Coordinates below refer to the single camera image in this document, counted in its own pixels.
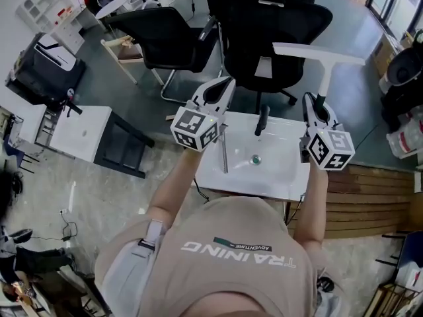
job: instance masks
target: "sink drain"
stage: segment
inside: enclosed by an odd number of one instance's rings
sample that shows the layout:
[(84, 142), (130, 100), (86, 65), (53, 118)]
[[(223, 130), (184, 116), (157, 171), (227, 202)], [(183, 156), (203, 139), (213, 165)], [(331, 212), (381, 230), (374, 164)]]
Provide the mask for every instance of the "sink drain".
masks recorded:
[(258, 155), (251, 156), (251, 159), (250, 159), (251, 164), (258, 166), (261, 162), (262, 162), (262, 158), (259, 157)]

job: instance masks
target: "wooden floor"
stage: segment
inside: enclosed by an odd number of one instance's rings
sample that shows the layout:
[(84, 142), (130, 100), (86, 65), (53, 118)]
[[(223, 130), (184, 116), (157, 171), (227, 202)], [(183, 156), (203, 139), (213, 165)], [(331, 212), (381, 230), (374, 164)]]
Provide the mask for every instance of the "wooden floor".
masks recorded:
[[(395, 232), (407, 218), (413, 193), (413, 173), (354, 165), (342, 172), (330, 172), (325, 238)], [(290, 215), (296, 208), (297, 203), (291, 203)], [(296, 218), (288, 225), (290, 233)]]

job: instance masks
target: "shoe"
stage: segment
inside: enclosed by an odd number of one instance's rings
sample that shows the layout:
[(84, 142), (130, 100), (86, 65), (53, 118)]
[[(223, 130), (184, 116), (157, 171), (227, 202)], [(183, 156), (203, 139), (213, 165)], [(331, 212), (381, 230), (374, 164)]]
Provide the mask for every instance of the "shoe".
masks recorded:
[(72, 271), (76, 273), (78, 271), (78, 268), (77, 268), (77, 264), (75, 262), (75, 256), (73, 254), (68, 254), (67, 257), (72, 261), (69, 264), (69, 267), (71, 267)]

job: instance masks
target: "person's arm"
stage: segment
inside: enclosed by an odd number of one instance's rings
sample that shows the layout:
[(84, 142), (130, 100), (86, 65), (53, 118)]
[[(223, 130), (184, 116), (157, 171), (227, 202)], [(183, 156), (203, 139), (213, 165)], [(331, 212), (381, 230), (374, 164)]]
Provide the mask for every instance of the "person's arm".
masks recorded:
[(16, 276), (24, 283), (24, 289), (31, 288), (28, 276), (26, 275), (25, 272), (17, 270), (15, 271), (15, 273), (16, 273)]
[(170, 228), (178, 214), (191, 182), (194, 179), (202, 153), (185, 149), (176, 166), (165, 178), (151, 199), (147, 214), (152, 219), (162, 221)]
[(293, 235), (302, 247), (321, 248), (326, 228), (326, 198), (328, 173), (320, 170), (310, 158), (310, 175)]

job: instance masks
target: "beige t-shirt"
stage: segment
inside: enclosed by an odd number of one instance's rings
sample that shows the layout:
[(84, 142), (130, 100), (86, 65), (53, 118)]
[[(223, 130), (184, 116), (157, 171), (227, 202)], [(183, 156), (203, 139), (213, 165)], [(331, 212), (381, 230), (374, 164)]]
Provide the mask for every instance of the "beige t-shirt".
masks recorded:
[[(135, 218), (102, 250), (97, 283), (125, 244), (146, 235), (149, 222), (146, 216)], [(200, 298), (222, 291), (247, 295), (275, 317), (312, 316), (322, 272), (342, 298), (339, 316), (347, 316), (339, 276), (322, 251), (307, 254), (262, 199), (224, 197), (166, 233), (139, 316), (180, 316)]]

